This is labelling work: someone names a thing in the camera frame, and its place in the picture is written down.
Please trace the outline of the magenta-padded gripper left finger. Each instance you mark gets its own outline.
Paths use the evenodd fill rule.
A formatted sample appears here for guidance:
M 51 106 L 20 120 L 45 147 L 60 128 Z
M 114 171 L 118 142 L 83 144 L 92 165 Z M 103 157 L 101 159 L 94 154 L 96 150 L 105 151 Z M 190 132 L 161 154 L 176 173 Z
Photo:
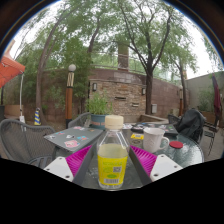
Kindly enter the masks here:
M 68 157 L 57 157 L 44 170 L 81 186 L 93 155 L 93 146 L 89 145 Z

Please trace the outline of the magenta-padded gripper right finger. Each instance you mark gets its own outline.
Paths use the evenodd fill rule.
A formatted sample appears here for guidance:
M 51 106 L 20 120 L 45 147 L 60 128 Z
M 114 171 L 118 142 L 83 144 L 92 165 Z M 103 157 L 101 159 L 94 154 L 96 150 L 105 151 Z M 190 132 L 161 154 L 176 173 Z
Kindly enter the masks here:
M 165 154 L 158 156 L 136 146 L 130 146 L 130 158 L 143 185 L 147 185 L 182 169 Z

